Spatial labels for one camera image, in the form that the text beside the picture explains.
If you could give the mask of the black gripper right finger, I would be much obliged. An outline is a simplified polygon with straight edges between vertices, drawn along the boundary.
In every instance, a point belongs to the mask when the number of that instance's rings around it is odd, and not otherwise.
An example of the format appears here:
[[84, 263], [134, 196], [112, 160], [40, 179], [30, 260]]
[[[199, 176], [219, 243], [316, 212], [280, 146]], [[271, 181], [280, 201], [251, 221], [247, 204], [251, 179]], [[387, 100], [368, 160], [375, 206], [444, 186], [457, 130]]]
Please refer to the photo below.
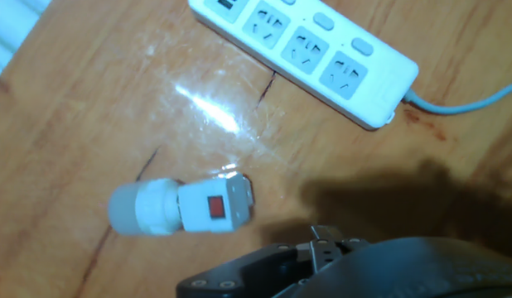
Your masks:
[[341, 251], [343, 253], [350, 253], [366, 248], [370, 243], [363, 238], [345, 238], [341, 241]]

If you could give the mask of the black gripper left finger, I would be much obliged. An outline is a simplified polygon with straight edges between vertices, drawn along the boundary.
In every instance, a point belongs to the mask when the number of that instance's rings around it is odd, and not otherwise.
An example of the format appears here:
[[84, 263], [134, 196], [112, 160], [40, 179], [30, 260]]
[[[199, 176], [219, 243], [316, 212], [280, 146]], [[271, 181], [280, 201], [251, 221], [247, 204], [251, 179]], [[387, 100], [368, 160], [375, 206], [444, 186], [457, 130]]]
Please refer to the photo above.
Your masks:
[[180, 281], [177, 298], [291, 297], [342, 256], [341, 231], [312, 226], [308, 243], [274, 243]]

